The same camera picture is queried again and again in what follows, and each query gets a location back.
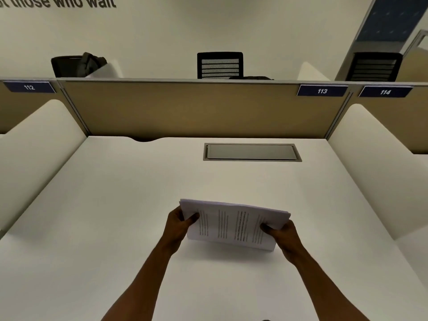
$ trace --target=desk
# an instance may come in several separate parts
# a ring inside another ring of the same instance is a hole
[[[294,143],[296,162],[203,161],[205,142]],[[89,137],[0,240],[3,320],[99,320],[179,199],[288,210],[371,321],[419,321],[428,294],[326,140]],[[185,239],[154,320],[317,320],[282,256]]]

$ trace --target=white wall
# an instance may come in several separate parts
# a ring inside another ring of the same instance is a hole
[[[117,8],[0,8],[0,75],[53,76],[88,51],[126,77],[196,78],[196,53],[241,51],[245,75],[334,80],[371,0],[115,0]]]

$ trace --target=white side panel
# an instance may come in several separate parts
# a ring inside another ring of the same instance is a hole
[[[363,106],[348,109],[329,143],[394,239],[428,224],[428,168]]]
[[[0,229],[7,230],[86,139],[59,100],[50,100],[0,143]]]
[[[428,226],[400,237],[396,242],[422,284],[428,289]]]
[[[112,60],[109,63],[105,64],[103,67],[96,70],[94,73],[91,73],[87,78],[123,78],[122,70],[119,66],[117,60]]]
[[[314,68],[308,62],[303,62],[300,67],[299,76],[297,80],[300,81],[330,81],[324,74]]]

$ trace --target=metal frame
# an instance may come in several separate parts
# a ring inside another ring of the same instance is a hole
[[[343,110],[345,109],[346,105],[348,104],[348,102],[349,102],[349,100],[353,94],[354,94],[353,91],[349,92],[348,96],[346,97],[345,101],[342,104],[342,107],[340,107],[336,117],[333,119],[333,123],[331,123],[330,128],[328,129],[327,133],[325,134],[324,139],[326,139],[326,140],[329,139],[331,132],[333,131],[334,126],[336,125],[340,115],[343,113]]]
[[[366,85],[390,85],[391,82],[377,82],[377,81],[301,81],[301,80],[221,80],[221,79],[149,79],[149,78],[6,78],[0,77],[2,81],[50,81],[50,82],[164,82],[164,83],[235,83],[235,84],[311,84],[319,86],[366,86]],[[399,85],[410,86],[428,86],[428,82],[396,82]]]
[[[293,148],[294,154],[296,155],[296,160],[253,160],[253,159],[208,159],[208,145],[212,144],[221,144],[221,145],[291,145]],[[204,144],[204,161],[253,161],[253,162],[302,162],[302,158],[297,151],[297,147],[293,143],[205,143]]]
[[[64,89],[64,87],[62,86],[61,81],[57,81],[58,82],[58,86],[60,87],[62,93],[64,94],[64,96],[66,97],[68,103],[70,104],[70,106],[73,108],[73,111],[75,112],[76,116],[78,117],[79,121],[82,123],[83,128],[85,128],[87,135],[92,135],[91,131],[89,130],[88,126],[85,124],[82,116],[80,115],[79,111],[77,110],[76,106],[74,105],[74,103],[72,102],[71,98],[68,96],[67,91]]]
[[[428,30],[421,29],[404,52],[403,57],[406,57],[413,48],[418,47],[426,36],[428,36]]]

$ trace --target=navy blue label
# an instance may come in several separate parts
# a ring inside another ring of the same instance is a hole
[[[312,96],[312,97],[342,97],[348,86],[340,85],[315,85],[315,84],[301,84],[298,96]]]
[[[12,92],[55,93],[49,81],[3,81]]]
[[[404,98],[412,89],[412,86],[365,86],[359,97]]]

